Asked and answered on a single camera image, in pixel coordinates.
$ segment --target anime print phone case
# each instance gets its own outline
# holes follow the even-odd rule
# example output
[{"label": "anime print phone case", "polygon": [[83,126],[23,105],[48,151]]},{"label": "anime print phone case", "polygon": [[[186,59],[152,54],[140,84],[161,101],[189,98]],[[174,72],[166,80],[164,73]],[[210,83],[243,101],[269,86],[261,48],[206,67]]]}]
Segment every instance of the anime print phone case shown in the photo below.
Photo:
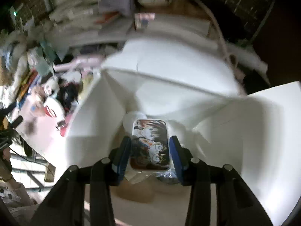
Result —
[{"label": "anime print phone case", "polygon": [[168,170],[170,155],[166,123],[137,120],[133,125],[130,165],[136,170]]}]

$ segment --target floor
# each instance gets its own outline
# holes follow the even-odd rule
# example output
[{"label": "floor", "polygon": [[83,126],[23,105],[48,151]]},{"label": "floor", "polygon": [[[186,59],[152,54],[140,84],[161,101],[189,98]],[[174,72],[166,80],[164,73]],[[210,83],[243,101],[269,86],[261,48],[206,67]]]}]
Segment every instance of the floor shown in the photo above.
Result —
[{"label": "floor", "polygon": [[[23,148],[15,143],[13,143],[10,148],[17,152],[19,155],[24,155],[25,152]],[[45,171],[46,167],[40,164],[36,164],[33,162],[28,162],[28,161],[20,161],[11,158],[10,159],[11,164],[13,168],[18,168],[18,169],[25,169],[25,170],[34,170],[34,171]],[[13,177],[17,182],[21,182],[24,184],[25,188],[36,188],[38,185],[26,174],[26,173],[17,173],[17,172],[12,172]],[[44,174],[34,174],[34,177],[44,186],[53,186],[55,183],[54,182],[45,182],[44,181]],[[29,192],[30,196],[33,197],[37,202],[41,202],[46,195],[48,194],[49,191],[42,191],[42,192]]]}]

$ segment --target white box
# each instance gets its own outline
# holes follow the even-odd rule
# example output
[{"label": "white box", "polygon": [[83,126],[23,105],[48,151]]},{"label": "white box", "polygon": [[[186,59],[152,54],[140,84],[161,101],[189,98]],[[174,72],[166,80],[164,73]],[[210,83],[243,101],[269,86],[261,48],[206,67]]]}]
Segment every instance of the white box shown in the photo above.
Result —
[{"label": "white box", "polygon": [[[93,165],[119,146],[125,113],[141,111],[169,121],[172,134],[207,164],[232,164],[273,224],[280,225],[301,195],[300,103],[298,82],[229,98],[137,72],[104,69],[73,116],[62,156],[66,167]],[[184,225],[190,188],[152,179],[148,188],[154,195],[149,203],[112,194],[115,217],[130,225]],[[212,225],[215,207],[212,203]]]}]

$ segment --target cable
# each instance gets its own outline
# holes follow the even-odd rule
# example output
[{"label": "cable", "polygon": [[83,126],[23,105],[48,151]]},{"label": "cable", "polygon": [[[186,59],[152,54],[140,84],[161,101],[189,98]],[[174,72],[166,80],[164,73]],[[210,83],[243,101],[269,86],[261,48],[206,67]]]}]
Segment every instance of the cable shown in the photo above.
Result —
[{"label": "cable", "polygon": [[221,44],[225,60],[228,63],[229,67],[232,70],[234,70],[233,65],[231,63],[230,56],[229,56],[230,54],[228,53],[226,42],[225,42],[225,39],[223,37],[223,33],[221,31],[221,28],[219,27],[219,23],[217,22],[215,16],[213,15],[212,11],[204,3],[202,3],[200,0],[193,0],[193,1],[196,2],[199,5],[199,7],[201,7],[211,18],[212,23],[213,23],[214,27],[216,28],[217,33],[219,35],[219,42]]},{"label": "cable", "polygon": [[39,164],[39,165],[42,165],[46,168],[48,168],[45,164],[42,164],[42,163],[39,163],[39,162],[36,162],[36,161],[30,161],[30,160],[27,160],[25,157],[19,155],[17,152],[15,152],[14,150],[10,149],[12,152],[14,152],[16,155],[20,156],[21,158],[23,158],[24,160],[28,161],[28,162],[33,162],[33,163],[36,163],[36,164]]}]

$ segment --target clothing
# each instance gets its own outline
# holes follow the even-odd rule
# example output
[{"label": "clothing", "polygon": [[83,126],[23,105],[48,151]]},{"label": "clothing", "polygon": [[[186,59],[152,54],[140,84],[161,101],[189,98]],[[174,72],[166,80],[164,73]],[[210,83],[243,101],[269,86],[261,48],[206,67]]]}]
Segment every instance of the clothing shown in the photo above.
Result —
[{"label": "clothing", "polygon": [[12,76],[5,65],[3,65],[3,59],[4,57],[0,56],[0,86],[8,86],[11,84]]},{"label": "clothing", "polygon": [[135,0],[100,0],[98,2],[100,14],[119,11],[122,15],[131,17],[135,9]]},{"label": "clothing", "polygon": [[7,209],[19,223],[20,226],[27,226],[39,205],[35,205],[29,198],[22,183],[20,188],[12,189],[6,187],[5,183],[0,184],[0,197]]}]

